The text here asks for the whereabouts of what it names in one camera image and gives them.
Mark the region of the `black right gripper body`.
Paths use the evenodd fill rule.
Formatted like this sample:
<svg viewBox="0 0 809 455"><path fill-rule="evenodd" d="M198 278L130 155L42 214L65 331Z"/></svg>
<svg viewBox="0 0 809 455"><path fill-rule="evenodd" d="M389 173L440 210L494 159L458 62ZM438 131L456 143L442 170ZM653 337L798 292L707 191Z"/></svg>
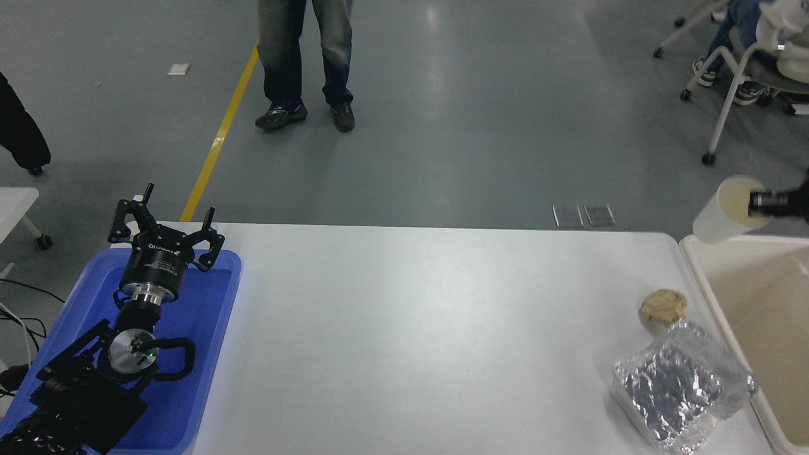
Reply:
<svg viewBox="0 0 809 455"><path fill-rule="evenodd" d="M806 223L808 223L809 213L808 213L808 187L809 187L809 180L808 180L808 170L806 170L806 176L800 187L791 191L791 209L794 212L795 218L803 219Z"/></svg>

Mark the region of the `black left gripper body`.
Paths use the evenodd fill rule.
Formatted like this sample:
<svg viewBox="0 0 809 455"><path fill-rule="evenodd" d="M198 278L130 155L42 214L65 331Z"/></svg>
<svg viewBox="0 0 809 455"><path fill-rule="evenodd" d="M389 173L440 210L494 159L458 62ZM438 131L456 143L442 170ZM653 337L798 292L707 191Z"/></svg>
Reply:
<svg viewBox="0 0 809 455"><path fill-rule="evenodd" d="M157 287L162 289L165 299L177 299L192 262L191 248L180 248L171 241L165 245L161 238L156 240L150 234L135 235L119 290L135 296L138 289Z"/></svg>

